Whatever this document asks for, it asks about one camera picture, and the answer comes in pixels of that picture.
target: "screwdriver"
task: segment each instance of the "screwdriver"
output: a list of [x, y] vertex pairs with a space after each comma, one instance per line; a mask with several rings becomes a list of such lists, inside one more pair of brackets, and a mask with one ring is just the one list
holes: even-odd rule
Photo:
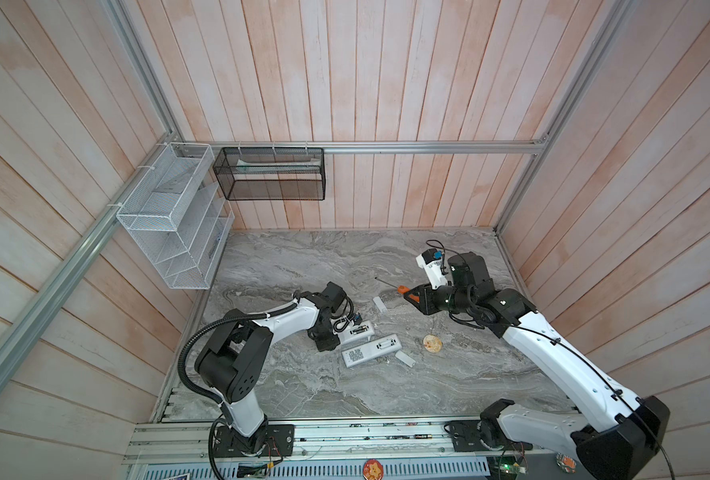
[[[405, 285], [395, 286], [392, 283], [385, 282], [384, 280], [380, 279], [378, 276], [375, 276], [374, 279], [379, 280], [379, 282], [384, 283], [385, 285], [391, 286], [392, 288], [396, 289], [398, 291], [398, 293], [400, 293], [401, 295], [403, 295], [404, 293], [407, 293], [409, 290], [411, 290], [409, 287], [407, 287]], [[419, 297], [416, 295], [411, 295], [411, 300], [418, 302]]]

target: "qr code label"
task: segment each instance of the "qr code label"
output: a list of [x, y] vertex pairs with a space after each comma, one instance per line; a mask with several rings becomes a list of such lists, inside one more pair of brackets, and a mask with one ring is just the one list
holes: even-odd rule
[[354, 362], [356, 360], [360, 360], [363, 358], [363, 351], [361, 351], [360, 349], [350, 350], [348, 353], [350, 354], [350, 361], [351, 362]]

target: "mesh organizer rack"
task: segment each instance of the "mesh organizer rack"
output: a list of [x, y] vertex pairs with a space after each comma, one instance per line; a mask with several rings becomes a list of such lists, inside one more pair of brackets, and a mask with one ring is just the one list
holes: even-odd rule
[[235, 219], [218, 183], [198, 189], [213, 161], [209, 145], [169, 144], [118, 212], [170, 288], [208, 288]]
[[325, 200], [322, 148], [225, 147], [214, 173], [228, 200]]

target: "black wire basket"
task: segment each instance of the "black wire basket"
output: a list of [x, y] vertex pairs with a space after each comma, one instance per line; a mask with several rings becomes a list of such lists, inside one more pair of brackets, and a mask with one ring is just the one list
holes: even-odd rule
[[222, 148], [214, 173], [228, 200], [325, 200], [322, 148]]

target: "orange round badge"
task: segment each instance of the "orange round badge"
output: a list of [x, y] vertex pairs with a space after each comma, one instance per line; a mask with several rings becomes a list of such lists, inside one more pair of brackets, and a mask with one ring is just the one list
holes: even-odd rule
[[371, 458], [366, 465], [363, 466], [363, 478], [366, 480], [382, 480], [384, 477], [384, 467], [379, 460]]

